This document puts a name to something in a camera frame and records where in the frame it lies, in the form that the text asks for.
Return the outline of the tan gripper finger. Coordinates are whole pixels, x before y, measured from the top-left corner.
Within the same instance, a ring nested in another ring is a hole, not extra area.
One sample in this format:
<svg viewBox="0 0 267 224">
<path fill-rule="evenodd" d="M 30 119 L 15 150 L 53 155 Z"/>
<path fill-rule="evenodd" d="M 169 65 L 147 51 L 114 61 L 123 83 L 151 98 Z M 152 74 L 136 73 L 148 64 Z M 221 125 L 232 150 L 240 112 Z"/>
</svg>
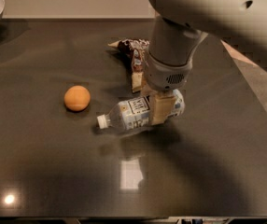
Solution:
<svg viewBox="0 0 267 224">
<path fill-rule="evenodd" d="M 151 124 L 163 124 L 173 110 L 176 98 L 172 91 L 159 91 L 151 97 Z"/>
<path fill-rule="evenodd" d="M 140 95 L 141 96 L 151 96 L 151 95 L 155 95 L 155 94 L 156 94 L 156 91 L 151 89 L 150 86 L 148 85 L 145 77 L 142 77 Z"/>
</svg>

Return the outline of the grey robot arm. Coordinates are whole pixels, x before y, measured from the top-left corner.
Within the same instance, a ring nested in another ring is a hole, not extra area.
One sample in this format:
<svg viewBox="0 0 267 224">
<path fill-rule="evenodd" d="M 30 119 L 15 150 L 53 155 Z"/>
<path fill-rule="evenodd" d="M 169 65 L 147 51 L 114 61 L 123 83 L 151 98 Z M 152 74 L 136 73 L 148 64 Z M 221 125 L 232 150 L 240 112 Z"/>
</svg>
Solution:
<svg viewBox="0 0 267 224">
<path fill-rule="evenodd" d="M 173 90 L 186 82 L 193 54 L 207 35 L 267 71 L 267 0 L 148 1 L 158 13 L 144 64 L 151 124 L 167 120 L 176 100 Z"/>
</svg>

